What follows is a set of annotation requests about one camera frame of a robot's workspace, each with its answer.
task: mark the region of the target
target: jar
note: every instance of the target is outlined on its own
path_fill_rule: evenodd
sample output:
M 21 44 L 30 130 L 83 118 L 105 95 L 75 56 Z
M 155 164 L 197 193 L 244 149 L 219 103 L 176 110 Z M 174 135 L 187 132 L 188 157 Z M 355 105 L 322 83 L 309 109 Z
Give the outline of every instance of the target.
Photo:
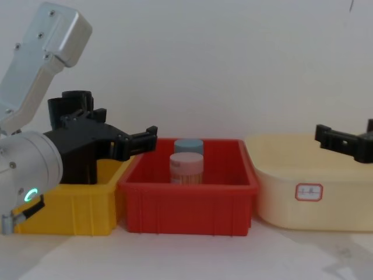
M 171 183 L 201 184 L 203 156 L 200 153 L 174 153 L 170 156 Z

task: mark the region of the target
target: plastic bin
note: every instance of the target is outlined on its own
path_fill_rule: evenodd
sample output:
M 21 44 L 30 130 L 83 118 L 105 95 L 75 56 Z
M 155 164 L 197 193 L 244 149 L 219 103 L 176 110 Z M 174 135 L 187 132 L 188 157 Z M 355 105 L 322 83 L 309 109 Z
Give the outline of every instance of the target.
M 176 185 L 169 183 L 175 140 L 159 139 L 156 150 L 138 156 L 119 180 L 127 230 L 247 235 L 258 184 L 244 142 L 204 140 L 203 184 Z
M 123 215 L 122 196 L 117 181 L 129 165 L 116 160 L 97 161 L 95 185 L 61 184 L 44 196 L 45 207 L 17 225 L 17 233 L 49 235 L 109 235 Z M 28 208 L 23 205 L 15 214 Z
M 373 165 L 321 149 L 315 135 L 258 135 L 246 146 L 258 215 L 288 229 L 373 231 Z

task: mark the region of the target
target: blue jar lid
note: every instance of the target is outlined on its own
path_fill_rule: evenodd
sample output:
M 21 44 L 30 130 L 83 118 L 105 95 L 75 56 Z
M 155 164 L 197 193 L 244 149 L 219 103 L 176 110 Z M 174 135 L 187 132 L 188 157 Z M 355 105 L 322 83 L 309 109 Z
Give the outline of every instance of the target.
M 179 139 L 174 144 L 175 153 L 199 153 L 203 155 L 203 141 L 200 139 Z

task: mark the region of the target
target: white label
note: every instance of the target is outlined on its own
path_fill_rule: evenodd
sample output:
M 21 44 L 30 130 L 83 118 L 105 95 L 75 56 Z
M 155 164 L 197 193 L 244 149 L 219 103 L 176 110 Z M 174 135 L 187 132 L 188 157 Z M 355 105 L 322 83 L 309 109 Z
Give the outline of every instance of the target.
M 299 201 L 320 201 L 322 198 L 323 187 L 321 184 L 306 184 L 297 185 L 295 198 Z

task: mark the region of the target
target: white wall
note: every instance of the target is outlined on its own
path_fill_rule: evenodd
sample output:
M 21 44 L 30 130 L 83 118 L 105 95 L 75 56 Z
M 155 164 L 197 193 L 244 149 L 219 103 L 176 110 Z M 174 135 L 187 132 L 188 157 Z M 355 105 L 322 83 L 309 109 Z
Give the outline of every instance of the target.
M 0 2 L 0 76 L 40 0 Z M 108 123 L 161 136 L 353 132 L 373 118 L 373 1 L 60 0 L 93 35 L 56 76 L 30 129 L 50 128 L 46 100 L 91 90 Z

